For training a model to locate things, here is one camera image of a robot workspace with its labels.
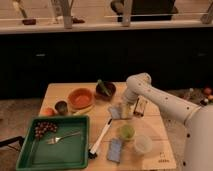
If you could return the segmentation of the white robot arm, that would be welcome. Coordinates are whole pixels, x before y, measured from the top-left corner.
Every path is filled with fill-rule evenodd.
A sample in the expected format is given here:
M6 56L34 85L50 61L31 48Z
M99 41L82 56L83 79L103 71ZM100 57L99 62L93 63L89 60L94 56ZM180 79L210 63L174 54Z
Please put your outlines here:
M213 171L213 105L199 106L153 87L151 81L148 73L129 76L122 100L133 105L143 96L186 127L182 171Z

